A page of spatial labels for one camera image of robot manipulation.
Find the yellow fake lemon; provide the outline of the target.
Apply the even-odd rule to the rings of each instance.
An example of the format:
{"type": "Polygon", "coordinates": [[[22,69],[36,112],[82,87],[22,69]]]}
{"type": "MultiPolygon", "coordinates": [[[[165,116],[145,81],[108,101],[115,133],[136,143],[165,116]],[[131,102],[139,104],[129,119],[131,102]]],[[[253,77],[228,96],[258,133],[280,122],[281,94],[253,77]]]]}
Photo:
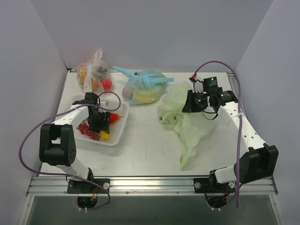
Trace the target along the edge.
{"type": "Polygon", "coordinates": [[[100,138],[103,139],[103,140],[109,140],[110,139],[110,134],[107,133],[104,130],[101,130],[100,131],[100,138]]]}

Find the red fake grape bunch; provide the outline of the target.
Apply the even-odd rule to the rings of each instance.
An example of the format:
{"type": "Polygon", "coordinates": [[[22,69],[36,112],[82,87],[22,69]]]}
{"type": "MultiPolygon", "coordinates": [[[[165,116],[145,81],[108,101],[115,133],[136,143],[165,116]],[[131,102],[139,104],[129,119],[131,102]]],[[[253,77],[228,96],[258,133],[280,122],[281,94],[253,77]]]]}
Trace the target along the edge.
{"type": "Polygon", "coordinates": [[[90,130],[90,127],[87,123],[81,123],[78,127],[77,130],[84,136],[94,140],[94,141],[99,141],[100,140],[100,133],[96,131],[90,130]]]}

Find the light green avocado plastic bag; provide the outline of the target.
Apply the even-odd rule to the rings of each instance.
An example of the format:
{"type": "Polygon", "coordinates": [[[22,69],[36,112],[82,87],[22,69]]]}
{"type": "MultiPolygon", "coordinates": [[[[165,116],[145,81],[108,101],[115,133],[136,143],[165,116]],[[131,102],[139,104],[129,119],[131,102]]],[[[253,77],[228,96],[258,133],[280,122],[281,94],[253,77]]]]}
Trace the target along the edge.
{"type": "Polygon", "coordinates": [[[191,86],[187,82],[170,87],[157,108],[158,119],[177,134],[180,148],[180,169],[183,171],[196,156],[199,141],[210,134],[216,122],[202,113],[183,113],[182,109],[191,86]]]}

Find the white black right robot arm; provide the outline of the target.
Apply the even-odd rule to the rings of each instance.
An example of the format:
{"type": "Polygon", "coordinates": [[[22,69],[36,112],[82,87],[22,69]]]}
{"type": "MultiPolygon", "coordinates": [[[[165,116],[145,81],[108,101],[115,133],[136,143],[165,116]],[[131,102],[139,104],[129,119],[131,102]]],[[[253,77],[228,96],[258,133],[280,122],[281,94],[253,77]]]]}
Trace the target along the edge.
{"type": "Polygon", "coordinates": [[[244,154],[237,155],[232,166],[210,172],[209,189],[218,192],[225,184],[236,182],[247,184],[271,177],[278,159],[278,149],[268,145],[254,130],[241,110],[240,102],[232,91],[215,93],[188,90],[183,113],[199,113],[212,107],[231,133],[237,136],[237,146],[245,148],[244,154]]]}

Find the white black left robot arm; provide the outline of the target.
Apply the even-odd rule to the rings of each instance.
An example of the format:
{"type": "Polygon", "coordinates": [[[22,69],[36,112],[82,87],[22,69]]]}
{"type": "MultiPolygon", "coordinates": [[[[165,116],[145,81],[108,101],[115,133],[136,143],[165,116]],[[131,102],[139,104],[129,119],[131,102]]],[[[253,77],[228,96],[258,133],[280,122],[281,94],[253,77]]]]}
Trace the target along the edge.
{"type": "Polygon", "coordinates": [[[99,137],[109,137],[110,112],[102,112],[100,98],[87,92],[83,100],[75,101],[69,111],[51,124],[43,124],[40,129],[39,159],[55,166],[78,180],[78,187],[85,193],[95,187],[92,170],[76,157],[77,149],[74,132],[84,121],[88,130],[99,133],[99,137]]]}

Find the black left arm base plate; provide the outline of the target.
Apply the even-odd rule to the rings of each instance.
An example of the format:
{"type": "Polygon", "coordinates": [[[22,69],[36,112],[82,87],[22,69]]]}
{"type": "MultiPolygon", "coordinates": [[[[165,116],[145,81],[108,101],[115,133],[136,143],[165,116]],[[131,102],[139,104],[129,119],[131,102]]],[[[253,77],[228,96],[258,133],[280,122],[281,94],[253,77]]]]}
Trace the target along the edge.
{"type": "Polygon", "coordinates": [[[77,180],[69,180],[68,181],[68,194],[104,194],[106,191],[109,191],[110,188],[110,179],[108,178],[95,178],[94,183],[100,185],[104,190],[100,189],[99,187],[84,182],[84,181],[77,181],[77,180]]]}

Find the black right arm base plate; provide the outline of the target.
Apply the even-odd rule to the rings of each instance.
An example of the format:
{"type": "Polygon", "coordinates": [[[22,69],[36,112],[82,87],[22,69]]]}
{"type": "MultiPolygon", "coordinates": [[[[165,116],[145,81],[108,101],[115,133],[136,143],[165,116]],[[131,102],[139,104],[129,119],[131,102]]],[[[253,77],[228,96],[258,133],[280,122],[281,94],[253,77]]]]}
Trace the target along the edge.
{"type": "Polygon", "coordinates": [[[209,181],[209,178],[194,178],[194,192],[200,194],[228,194],[235,193],[235,186],[230,187],[228,183],[219,184],[209,181]]]}

